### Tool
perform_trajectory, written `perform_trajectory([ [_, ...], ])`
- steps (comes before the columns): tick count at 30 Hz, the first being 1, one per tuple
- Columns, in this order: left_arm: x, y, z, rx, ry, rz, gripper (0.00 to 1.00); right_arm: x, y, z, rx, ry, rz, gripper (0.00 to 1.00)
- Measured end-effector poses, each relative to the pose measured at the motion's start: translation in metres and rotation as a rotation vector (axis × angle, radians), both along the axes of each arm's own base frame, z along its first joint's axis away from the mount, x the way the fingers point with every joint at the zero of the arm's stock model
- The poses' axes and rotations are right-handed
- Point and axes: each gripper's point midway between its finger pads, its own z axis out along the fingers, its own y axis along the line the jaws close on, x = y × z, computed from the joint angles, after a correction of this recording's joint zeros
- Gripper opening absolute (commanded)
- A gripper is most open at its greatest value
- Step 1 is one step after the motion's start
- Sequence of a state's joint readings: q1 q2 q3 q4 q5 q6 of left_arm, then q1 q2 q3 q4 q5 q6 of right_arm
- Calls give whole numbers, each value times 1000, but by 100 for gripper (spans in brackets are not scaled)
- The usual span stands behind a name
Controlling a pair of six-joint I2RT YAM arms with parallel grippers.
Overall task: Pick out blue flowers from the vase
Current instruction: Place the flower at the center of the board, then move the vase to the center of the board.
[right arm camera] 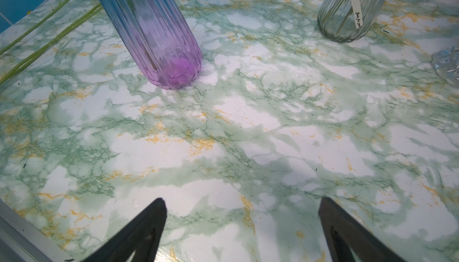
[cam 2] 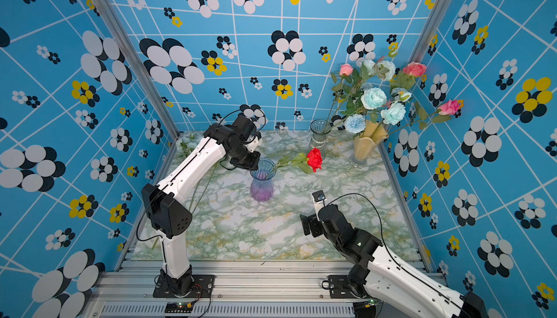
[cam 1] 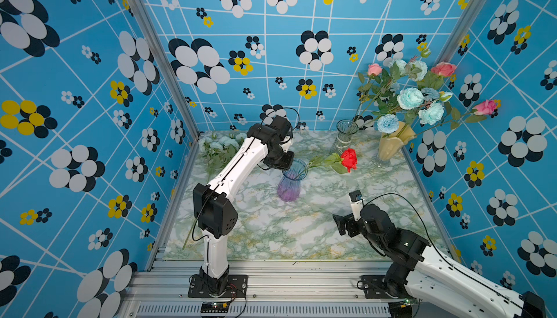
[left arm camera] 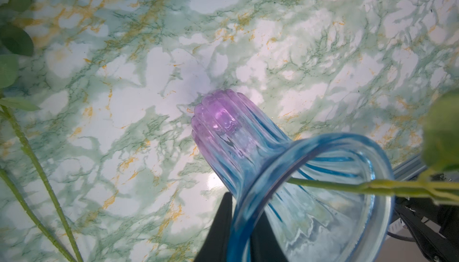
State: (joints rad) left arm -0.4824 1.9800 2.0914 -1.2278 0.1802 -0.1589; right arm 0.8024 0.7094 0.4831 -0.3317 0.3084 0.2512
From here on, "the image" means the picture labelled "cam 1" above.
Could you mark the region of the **blue purple ribbed glass vase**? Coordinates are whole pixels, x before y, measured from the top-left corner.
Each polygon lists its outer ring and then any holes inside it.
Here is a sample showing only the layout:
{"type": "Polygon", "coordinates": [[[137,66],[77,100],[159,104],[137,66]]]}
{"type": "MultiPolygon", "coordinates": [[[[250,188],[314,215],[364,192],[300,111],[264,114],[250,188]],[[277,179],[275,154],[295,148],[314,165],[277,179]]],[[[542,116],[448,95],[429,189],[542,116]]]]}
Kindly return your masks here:
{"type": "Polygon", "coordinates": [[[284,202],[296,201],[301,194],[301,182],[308,175],[308,166],[301,159],[294,159],[291,167],[283,171],[283,178],[277,187],[277,195],[284,202]]]}

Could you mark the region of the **teal flower branch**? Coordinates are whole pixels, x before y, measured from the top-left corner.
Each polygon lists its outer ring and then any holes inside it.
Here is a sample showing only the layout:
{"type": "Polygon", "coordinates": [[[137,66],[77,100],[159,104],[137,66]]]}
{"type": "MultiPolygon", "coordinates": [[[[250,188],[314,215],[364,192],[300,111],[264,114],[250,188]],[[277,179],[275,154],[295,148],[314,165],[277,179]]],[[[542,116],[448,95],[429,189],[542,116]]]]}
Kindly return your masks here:
{"type": "Polygon", "coordinates": [[[201,157],[207,164],[207,172],[209,177],[214,177],[215,173],[219,173],[226,165],[225,155],[228,153],[224,143],[224,137],[221,139],[211,135],[200,140],[201,157]]]}
{"type": "Polygon", "coordinates": [[[242,145],[243,142],[247,139],[247,134],[245,132],[238,133],[234,136],[234,139],[236,142],[238,142],[239,145],[242,145]]]}
{"type": "Polygon", "coordinates": [[[217,154],[217,168],[223,169],[236,155],[242,145],[235,141],[234,135],[223,136],[218,140],[220,145],[215,149],[217,154]]]}

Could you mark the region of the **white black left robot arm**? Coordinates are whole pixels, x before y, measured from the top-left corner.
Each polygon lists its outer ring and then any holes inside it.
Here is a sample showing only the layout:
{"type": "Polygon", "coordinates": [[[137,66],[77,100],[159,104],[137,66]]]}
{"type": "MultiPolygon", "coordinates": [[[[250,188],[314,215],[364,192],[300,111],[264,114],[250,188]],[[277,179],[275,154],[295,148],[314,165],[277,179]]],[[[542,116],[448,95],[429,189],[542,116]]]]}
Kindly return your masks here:
{"type": "Polygon", "coordinates": [[[269,125],[253,125],[231,161],[208,184],[193,190],[194,216],[205,242],[200,279],[208,293],[220,296],[229,282],[228,235],[238,221],[233,201],[239,188],[258,164],[288,170],[294,160],[290,121],[276,116],[269,125]]]}

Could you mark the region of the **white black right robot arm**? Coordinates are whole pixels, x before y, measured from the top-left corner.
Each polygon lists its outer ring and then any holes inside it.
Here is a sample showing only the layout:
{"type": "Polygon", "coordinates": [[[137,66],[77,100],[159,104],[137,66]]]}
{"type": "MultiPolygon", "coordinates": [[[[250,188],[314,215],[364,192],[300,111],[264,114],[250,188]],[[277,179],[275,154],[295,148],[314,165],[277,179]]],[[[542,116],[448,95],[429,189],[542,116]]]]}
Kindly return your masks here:
{"type": "Polygon", "coordinates": [[[442,253],[426,238],[398,228],[387,212],[370,203],[334,215],[341,235],[363,236],[392,262],[382,282],[390,296],[429,302],[457,317],[545,317],[545,302],[530,291],[517,293],[442,253]]]}

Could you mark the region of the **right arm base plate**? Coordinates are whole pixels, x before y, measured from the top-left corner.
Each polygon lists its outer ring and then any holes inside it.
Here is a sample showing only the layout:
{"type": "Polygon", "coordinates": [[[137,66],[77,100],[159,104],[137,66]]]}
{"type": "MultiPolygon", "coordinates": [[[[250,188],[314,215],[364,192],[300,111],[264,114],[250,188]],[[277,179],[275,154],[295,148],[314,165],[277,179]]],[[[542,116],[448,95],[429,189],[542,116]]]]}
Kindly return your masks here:
{"type": "Polygon", "coordinates": [[[383,275],[362,275],[357,288],[367,299],[401,299],[406,297],[404,285],[383,275]]]}

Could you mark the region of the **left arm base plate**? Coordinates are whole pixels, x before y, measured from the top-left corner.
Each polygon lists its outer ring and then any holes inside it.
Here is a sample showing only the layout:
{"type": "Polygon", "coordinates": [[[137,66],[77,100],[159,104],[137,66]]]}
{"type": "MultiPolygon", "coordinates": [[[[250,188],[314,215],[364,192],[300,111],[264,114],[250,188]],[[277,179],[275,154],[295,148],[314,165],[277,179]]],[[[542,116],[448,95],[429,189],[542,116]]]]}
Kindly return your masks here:
{"type": "Polygon", "coordinates": [[[225,274],[221,279],[205,275],[193,275],[189,280],[187,296],[193,299],[232,299],[233,297],[244,299],[247,293],[248,279],[247,275],[225,274]]]}

